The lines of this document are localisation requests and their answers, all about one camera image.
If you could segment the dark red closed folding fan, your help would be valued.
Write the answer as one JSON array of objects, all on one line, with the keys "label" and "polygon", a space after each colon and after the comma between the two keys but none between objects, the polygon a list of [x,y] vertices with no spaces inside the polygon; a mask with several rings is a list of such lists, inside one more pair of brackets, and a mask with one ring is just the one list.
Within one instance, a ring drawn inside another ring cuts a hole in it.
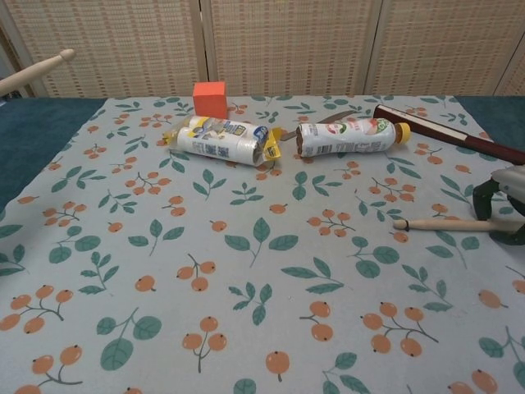
[{"label": "dark red closed folding fan", "polygon": [[434,140],[440,140],[465,149],[471,149],[514,165],[525,165],[525,152],[508,148],[501,144],[490,142],[489,140],[483,140],[454,128],[382,104],[375,107],[373,116],[375,118],[385,118],[392,123],[405,122],[410,126],[411,131]]}]

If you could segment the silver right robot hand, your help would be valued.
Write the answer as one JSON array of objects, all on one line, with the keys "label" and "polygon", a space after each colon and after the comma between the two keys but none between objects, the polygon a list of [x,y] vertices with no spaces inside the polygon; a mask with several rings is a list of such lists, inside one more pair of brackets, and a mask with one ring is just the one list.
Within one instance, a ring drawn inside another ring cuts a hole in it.
[{"label": "silver right robot hand", "polygon": [[[491,218],[491,199],[501,191],[507,200],[525,218],[525,165],[496,170],[491,178],[473,189],[472,202],[478,220]],[[525,224],[512,232],[491,231],[490,237],[505,245],[525,245]]]}]

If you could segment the floral tablecloth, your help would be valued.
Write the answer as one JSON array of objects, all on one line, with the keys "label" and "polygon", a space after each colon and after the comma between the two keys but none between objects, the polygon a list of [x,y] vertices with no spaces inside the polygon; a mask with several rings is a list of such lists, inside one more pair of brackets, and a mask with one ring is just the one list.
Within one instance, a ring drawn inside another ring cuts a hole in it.
[{"label": "floral tablecloth", "polygon": [[414,135],[248,167],[170,151],[190,98],[0,107],[0,394],[525,394],[504,162]]}]

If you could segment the orange block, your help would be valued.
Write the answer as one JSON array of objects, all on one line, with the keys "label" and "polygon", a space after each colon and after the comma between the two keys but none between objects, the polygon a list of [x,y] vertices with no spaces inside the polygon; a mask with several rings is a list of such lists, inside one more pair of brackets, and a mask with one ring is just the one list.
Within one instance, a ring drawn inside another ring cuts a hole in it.
[{"label": "orange block", "polygon": [[225,81],[195,83],[193,101],[197,116],[228,118]]}]

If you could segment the woven bamboo folding screen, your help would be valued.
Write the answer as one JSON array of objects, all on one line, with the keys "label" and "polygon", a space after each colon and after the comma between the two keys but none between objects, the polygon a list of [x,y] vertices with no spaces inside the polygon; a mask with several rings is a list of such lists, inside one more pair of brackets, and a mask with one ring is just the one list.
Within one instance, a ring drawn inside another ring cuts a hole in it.
[{"label": "woven bamboo folding screen", "polygon": [[0,0],[2,41],[75,50],[50,97],[525,95],[525,0]]}]

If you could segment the wooden stick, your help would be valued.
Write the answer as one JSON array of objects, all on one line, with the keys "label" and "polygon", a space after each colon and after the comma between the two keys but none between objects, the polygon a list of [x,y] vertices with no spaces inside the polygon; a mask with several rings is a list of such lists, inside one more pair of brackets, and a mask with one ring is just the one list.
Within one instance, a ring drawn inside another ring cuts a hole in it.
[{"label": "wooden stick", "polygon": [[58,55],[44,61],[37,62],[25,69],[0,80],[0,96],[5,96],[19,88],[28,85],[31,81],[47,75],[62,64],[71,61],[75,57],[75,50],[64,49]]},{"label": "wooden stick", "polygon": [[425,231],[496,231],[496,223],[488,221],[466,220],[436,220],[436,219],[396,219],[393,227],[399,230],[425,230]]}]

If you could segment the wrapped pack of white rolls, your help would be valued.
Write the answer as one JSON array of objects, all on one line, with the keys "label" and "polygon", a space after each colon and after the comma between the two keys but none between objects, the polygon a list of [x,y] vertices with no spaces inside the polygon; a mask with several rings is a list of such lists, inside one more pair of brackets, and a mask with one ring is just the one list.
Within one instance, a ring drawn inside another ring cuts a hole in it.
[{"label": "wrapped pack of white rolls", "polygon": [[229,119],[188,116],[162,140],[171,149],[252,167],[281,157],[273,130]]}]

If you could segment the white bottle with yellow cap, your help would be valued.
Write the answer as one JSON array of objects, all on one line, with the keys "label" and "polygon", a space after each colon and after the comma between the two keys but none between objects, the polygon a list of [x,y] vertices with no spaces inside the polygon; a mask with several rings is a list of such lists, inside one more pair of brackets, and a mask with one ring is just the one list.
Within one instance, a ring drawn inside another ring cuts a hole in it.
[{"label": "white bottle with yellow cap", "polygon": [[376,153],[411,137],[406,122],[393,123],[384,118],[333,123],[303,123],[296,130],[297,153],[312,158],[330,153]]}]

